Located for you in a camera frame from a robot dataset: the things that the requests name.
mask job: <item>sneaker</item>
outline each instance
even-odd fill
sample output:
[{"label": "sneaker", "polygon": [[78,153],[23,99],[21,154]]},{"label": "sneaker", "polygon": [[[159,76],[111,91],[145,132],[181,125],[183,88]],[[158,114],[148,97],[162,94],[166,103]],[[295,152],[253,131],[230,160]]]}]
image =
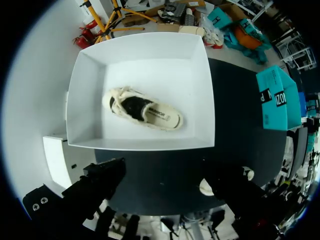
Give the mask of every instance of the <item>sneaker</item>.
[{"label": "sneaker", "polygon": [[119,117],[153,129],[171,131],[183,125],[182,115],[172,106],[128,86],[108,91],[102,98],[102,105]]}]

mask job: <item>orange object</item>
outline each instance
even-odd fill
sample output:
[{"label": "orange object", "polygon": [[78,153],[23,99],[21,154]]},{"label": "orange object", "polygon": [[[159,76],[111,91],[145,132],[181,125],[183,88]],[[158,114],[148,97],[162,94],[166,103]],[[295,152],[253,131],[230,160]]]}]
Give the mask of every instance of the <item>orange object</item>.
[{"label": "orange object", "polygon": [[255,39],[253,36],[246,34],[241,26],[236,26],[233,30],[233,33],[239,44],[246,47],[247,49],[254,50],[262,45],[261,41]]}]

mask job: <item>cable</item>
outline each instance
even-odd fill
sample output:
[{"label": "cable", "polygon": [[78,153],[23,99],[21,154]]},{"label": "cable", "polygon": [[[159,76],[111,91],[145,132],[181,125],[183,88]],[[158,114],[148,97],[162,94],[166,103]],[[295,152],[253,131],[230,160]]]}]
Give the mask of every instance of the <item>cable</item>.
[{"label": "cable", "polygon": [[191,237],[192,240],[195,240],[194,237],[192,236],[192,234],[189,232],[188,229],[185,228],[184,230],[190,235],[190,237]]},{"label": "cable", "polygon": [[181,233],[182,228],[179,229],[178,231],[178,240],[180,240],[180,233]]},{"label": "cable", "polygon": [[187,230],[184,231],[185,237],[187,240],[189,240],[188,234],[187,234]]}]

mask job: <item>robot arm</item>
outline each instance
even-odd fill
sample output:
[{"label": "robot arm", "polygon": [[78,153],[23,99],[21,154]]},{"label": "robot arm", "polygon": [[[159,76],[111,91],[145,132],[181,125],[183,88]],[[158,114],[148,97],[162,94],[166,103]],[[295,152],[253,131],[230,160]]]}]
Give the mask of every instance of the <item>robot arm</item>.
[{"label": "robot arm", "polygon": [[66,189],[62,193],[63,198],[45,185],[23,198],[23,205],[32,221],[49,238],[100,239],[94,231],[82,224],[86,219],[93,219],[104,199],[112,198],[126,174],[125,160],[112,159],[101,164],[91,164],[83,170],[85,176]]}]

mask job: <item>black table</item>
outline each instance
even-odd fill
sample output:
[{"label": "black table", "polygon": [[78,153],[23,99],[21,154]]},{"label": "black table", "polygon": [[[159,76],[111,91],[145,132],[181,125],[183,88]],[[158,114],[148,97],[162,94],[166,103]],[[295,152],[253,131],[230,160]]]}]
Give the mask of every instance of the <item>black table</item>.
[{"label": "black table", "polygon": [[224,204],[200,193],[202,159],[248,166],[262,186],[282,165],[286,132],[262,126],[256,73],[209,59],[215,105],[215,147],[174,151],[95,150],[98,163],[126,159],[126,175],[109,205],[117,212],[175,215]]}]

